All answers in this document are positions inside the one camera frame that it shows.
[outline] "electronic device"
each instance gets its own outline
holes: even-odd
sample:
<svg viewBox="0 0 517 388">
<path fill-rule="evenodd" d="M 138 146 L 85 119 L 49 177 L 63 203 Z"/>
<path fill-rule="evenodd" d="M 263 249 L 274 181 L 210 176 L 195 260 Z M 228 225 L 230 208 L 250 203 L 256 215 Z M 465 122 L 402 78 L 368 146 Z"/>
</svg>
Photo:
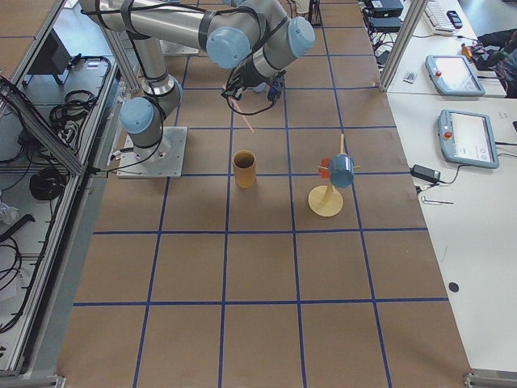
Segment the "electronic device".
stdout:
<svg viewBox="0 0 517 388">
<path fill-rule="evenodd" d="M 435 0 L 427 2 L 424 19 L 433 34 L 450 36 L 456 30 L 442 6 Z"/>
<path fill-rule="evenodd" d="M 462 55 L 428 55 L 426 67 L 431 81 L 441 95 L 485 94 L 477 75 Z"/>
<path fill-rule="evenodd" d="M 492 125 L 487 115 L 444 109 L 438 119 L 439 144 L 448 162 L 498 168 Z"/>
<path fill-rule="evenodd" d="M 398 32 L 402 26 L 399 18 L 368 18 L 368 22 L 374 32 Z"/>
<path fill-rule="evenodd" d="M 447 11 L 446 15 L 456 30 L 459 30 L 460 28 L 463 27 L 461 18 L 460 18 L 460 16 L 458 16 L 458 13 L 456 11 Z"/>
<path fill-rule="evenodd" d="M 391 52 L 388 50 L 385 50 L 382 52 L 381 55 L 376 56 L 377 65 L 384 66 L 386 62 L 388 61 L 389 54 Z"/>
<path fill-rule="evenodd" d="M 402 79 L 405 82 L 408 83 L 414 83 L 414 81 L 417 79 L 417 74 L 414 71 L 407 70 L 404 74 L 404 78 Z"/>
<path fill-rule="evenodd" d="M 422 180 L 426 180 L 431 183 L 438 183 L 440 172 L 437 170 L 432 170 L 431 168 L 427 168 L 424 166 L 420 166 L 419 164 L 415 164 L 410 168 L 411 175 L 415 178 L 419 178 Z"/>
<path fill-rule="evenodd" d="M 364 0 L 364 5 L 373 18 L 396 18 L 404 9 L 400 0 Z"/>
</svg>

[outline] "black dot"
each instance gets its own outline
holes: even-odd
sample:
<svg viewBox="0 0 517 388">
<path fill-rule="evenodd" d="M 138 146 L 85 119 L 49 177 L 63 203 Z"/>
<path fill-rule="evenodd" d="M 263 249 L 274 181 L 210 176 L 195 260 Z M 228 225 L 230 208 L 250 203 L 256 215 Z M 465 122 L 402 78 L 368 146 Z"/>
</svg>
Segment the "black dot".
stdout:
<svg viewBox="0 0 517 388">
<path fill-rule="evenodd" d="M 457 293 L 458 291 L 460 291 L 460 286 L 456 283 L 449 283 L 449 289 L 453 292 L 453 293 Z"/>
</svg>

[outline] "orange clip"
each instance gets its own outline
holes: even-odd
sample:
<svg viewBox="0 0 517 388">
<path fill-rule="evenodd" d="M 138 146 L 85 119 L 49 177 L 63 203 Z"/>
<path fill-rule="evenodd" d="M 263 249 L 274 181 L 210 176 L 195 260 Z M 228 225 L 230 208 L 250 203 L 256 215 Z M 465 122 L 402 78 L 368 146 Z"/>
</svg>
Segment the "orange clip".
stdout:
<svg viewBox="0 0 517 388">
<path fill-rule="evenodd" d="M 317 172 L 318 172 L 318 174 L 319 174 L 323 179 L 329 179 L 329 178 L 330 178 L 330 173 L 329 173 L 329 163 L 330 163 L 330 158 L 324 158 L 324 159 L 322 159 L 322 161 L 320 162 L 320 166 L 317 168 Z"/>
</svg>

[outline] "yellow base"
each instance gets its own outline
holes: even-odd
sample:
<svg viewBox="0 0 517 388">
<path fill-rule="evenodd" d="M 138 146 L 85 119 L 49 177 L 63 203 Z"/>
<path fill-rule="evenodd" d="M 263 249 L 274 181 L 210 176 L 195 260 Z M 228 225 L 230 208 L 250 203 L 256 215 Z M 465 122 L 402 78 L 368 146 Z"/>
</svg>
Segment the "yellow base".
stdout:
<svg viewBox="0 0 517 388">
<path fill-rule="evenodd" d="M 332 217 L 343 208 L 343 197 L 334 186 L 317 186 L 309 193 L 309 206 L 317 215 Z"/>
</svg>

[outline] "black adapter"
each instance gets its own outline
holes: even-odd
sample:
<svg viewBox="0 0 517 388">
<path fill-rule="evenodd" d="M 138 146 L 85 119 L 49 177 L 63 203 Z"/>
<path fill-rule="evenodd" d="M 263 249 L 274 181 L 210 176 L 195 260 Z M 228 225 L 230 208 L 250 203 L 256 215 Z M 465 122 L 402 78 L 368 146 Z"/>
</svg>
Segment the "black adapter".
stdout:
<svg viewBox="0 0 517 388">
<path fill-rule="evenodd" d="M 438 183 L 440 172 L 437 170 L 432 170 L 431 168 L 420 166 L 419 164 L 415 164 L 413 167 L 411 167 L 411 175 L 415 178 L 426 180 L 427 182 Z"/>
</svg>

